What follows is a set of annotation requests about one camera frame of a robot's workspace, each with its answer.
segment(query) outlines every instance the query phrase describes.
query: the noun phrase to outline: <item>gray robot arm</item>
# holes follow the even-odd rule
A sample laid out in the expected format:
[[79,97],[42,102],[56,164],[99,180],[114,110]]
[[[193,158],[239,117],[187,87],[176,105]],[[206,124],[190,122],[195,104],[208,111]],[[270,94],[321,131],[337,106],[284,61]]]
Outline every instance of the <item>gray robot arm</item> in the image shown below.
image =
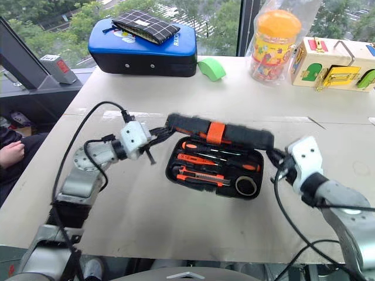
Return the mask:
[[283,171],[283,176],[305,203],[321,209],[339,238],[347,268],[365,280],[375,280],[375,215],[366,210],[371,207],[369,201],[360,192],[323,176],[322,156],[313,137],[292,143],[285,155],[292,165]]
[[[132,120],[121,130],[119,139],[89,143],[87,152],[105,171],[119,160],[137,160],[142,152],[147,152],[152,158],[148,152],[150,143],[158,143],[157,137],[152,136],[144,124]],[[103,186],[103,174],[88,159],[84,147],[74,153],[73,163],[54,204],[69,240],[76,244],[81,240],[84,221]],[[52,280],[73,280],[72,254],[52,211],[23,256],[18,278],[27,273],[28,278],[30,274],[36,274]]]

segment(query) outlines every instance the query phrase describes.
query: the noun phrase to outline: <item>white table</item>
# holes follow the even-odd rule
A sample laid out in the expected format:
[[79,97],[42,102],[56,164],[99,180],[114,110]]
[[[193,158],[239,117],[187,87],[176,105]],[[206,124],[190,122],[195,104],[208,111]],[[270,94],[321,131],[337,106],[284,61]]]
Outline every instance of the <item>white table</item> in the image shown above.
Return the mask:
[[[268,129],[275,146],[313,135],[326,176],[363,193],[375,205],[375,92],[264,86],[250,78],[246,60],[217,57],[227,75],[213,83],[199,70],[191,78],[122,76],[97,69],[51,131],[0,210],[0,244],[27,248],[50,209],[58,164],[84,114],[103,100],[115,101],[149,128],[162,126],[168,113],[200,115]],[[103,106],[88,121],[73,151],[87,139],[119,134],[116,108]],[[98,197],[79,244],[84,253],[105,256],[288,263],[304,243],[278,209],[269,180],[275,169],[265,156],[260,195],[252,201],[225,198],[171,183],[165,167],[183,135],[175,134],[146,156],[113,165],[110,183]],[[67,162],[62,179],[71,161]],[[337,239],[318,210],[284,181],[281,200],[311,240]],[[320,246],[342,261],[339,246]],[[307,251],[303,263],[324,262]]]

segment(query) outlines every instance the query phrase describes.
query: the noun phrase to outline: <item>toolbox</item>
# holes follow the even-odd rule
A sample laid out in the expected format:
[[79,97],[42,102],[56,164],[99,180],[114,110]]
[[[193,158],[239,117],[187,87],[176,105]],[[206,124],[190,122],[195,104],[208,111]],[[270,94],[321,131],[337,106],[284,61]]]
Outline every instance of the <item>toolbox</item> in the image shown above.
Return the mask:
[[157,45],[139,36],[111,29],[111,19],[97,22],[88,50],[102,71],[117,74],[190,77],[196,72],[195,30],[174,24],[180,30]]
[[166,167],[174,183],[226,197],[256,198],[263,179],[263,156],[274,136],[232,124],[171,114],[168,126],[188,134],[176,144]]

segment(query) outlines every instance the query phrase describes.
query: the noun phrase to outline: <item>blue case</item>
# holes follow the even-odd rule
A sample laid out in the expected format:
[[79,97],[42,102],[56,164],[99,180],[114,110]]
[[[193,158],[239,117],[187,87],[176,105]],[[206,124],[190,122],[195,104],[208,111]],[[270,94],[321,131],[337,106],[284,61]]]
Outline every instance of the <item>blue case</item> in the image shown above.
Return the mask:
[[103,33],[112,26],[111,19],[103,19],[91,32],[88,51],[107,73],[190,77],[197,64],[195,30],[175,25],[180,31],[156,45],[121,30]]

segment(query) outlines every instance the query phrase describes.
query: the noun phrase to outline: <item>screwdriver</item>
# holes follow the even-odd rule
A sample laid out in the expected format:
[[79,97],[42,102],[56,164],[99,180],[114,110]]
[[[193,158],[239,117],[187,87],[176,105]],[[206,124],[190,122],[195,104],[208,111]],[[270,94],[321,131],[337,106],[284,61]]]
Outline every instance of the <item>screwdriver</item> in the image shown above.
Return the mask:
[[221,153],[232,154],[232,155],[241,155],[241,153],[233,153],[233,152],[228,152],[225,150],[212,149],[212,148],[208,148],[208,147],[205,147],[203,145],[200,145],[198,143],[193,143],[193,142],[183,142],[182,148],[191,152],[221,152]]
[[218,166],[219,164],[215,163],[214,161],[210,161],[201,157],[196,157],[192,155],[187,155],[183,153],[179,153],[177,155],[177,159],[184,160],[190,163],[198,164],[198,165],[215,165]]
[[209,157],[209,158],[214,158],[214,159],[219,159],[221,161],[225,161],[225,162],[227,162],[227,165],[229,165],[229,166],[243,168],[243,169],[246,169],[246,170],[249,170],[249,171],[255,171],[255,172],[259,172],[260,171],[260,165],[259,164],[250,162],[247,159],[229,158],[228,160],[226,160],[226,159],[218,158],[218,157],[215,157],[215,156],[212,156],[212,155],[207,155],[207,154],[202,154],[202,153],[197,153],[197,154],[205,156],[205,157]]
[[209,181],[211,183],[216,183],[218,187],[221,186],[229,186],[230,180],[226,180],[223,175],[221,174],[205,174],[194,172],[188,170],[186,166],[181,166],[179,169],[179,174],[176,176],[179,180],[186,180],[186,179],[198,179],[203,181]]

